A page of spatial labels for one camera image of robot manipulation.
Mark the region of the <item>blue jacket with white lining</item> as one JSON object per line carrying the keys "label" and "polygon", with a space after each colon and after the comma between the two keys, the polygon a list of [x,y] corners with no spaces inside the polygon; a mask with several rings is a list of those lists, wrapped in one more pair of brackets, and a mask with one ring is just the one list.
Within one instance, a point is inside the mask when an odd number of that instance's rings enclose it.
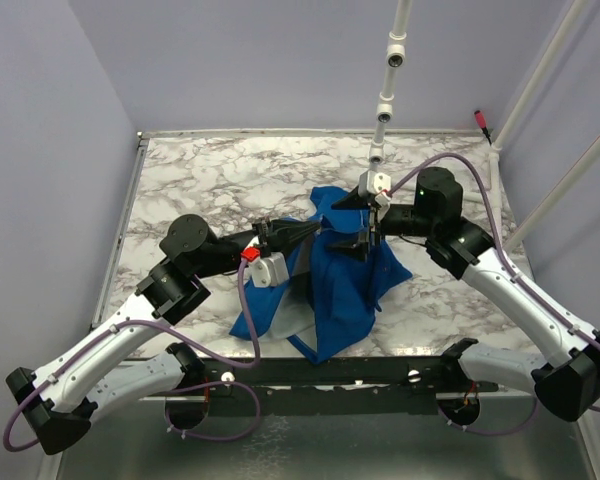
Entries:
{"label": "blue jacket with white lining", "polygon": [[365,211],[331,208],[344,196],[336,186],[313,188],[310,201],[316,212],[311,218],[322,230],[287,259],[292,278],[275,287],[245,285],[258,337],[287,340],[313,364],[365,339],[381,311],[380,299],[413,277],[385,241],[365,261],[328,249],[367,226]]}

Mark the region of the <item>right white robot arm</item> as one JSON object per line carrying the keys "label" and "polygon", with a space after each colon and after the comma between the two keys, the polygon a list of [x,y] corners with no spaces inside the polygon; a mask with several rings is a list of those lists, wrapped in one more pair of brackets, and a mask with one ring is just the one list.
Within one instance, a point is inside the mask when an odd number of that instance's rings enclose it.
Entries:
{"label": "right white robot arm", "polygon": [[463,340],[448,349],[441,383],[452,391],[497,383],[534,394],[564,421],[578,420],[600,399],[600,330],[553,300],[510,262],[497,238],[463,217],[463,188],[451,171],[428,167],[415,178],[413,203],[395,204],[389,176],[364,173],[332,207],[367,210],[366,227],[334,250],[363,259],[387,236],[424,238],[434,263],[488,298],[538,349],[522,354]]}

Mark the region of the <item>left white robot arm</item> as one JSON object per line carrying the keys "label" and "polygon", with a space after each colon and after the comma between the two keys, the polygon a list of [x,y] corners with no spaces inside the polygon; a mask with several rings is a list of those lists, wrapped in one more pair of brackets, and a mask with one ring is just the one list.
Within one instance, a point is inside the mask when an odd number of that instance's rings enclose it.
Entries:
{"label": "left white robot arm", "polygon": [[31,443],[55,455],[128,402],[194,392],[207,378],[198,355],[211,352],[174,327],[209,297],[203,279],[251,272],[259,287],[280,285],[290,277],[287,259],[319,228],[316,220],[264,218],[219,237],[198,215],[178,217],[159,244],[163,259],[108,320],[46,365],[7,376],[18,404],[7,425],[24,417]]}

